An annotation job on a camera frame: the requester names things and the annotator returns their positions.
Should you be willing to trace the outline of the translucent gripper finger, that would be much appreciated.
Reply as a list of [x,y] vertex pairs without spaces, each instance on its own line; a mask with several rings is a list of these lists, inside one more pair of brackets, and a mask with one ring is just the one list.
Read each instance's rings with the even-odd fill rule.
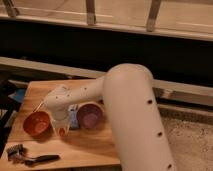
[[55,133],[60,137],[66,136],[69,132],[69,123],[68,122],[53,121],[52,126],[54,128]]

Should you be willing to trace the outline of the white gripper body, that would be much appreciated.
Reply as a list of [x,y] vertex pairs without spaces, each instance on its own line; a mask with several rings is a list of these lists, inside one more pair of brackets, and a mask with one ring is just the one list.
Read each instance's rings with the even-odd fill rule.
[[68,116],[68,105],[53,104],[48,107],[54,121],[64,121]]

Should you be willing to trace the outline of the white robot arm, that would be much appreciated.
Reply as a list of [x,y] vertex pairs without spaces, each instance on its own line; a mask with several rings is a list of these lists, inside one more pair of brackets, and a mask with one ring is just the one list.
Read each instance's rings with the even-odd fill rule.
[[153,92],[153,76],[139,64],[120,64],[79,88],[58,86],[44,98],[55,119],[71,104],[101,100],[122,171],[177,171]]

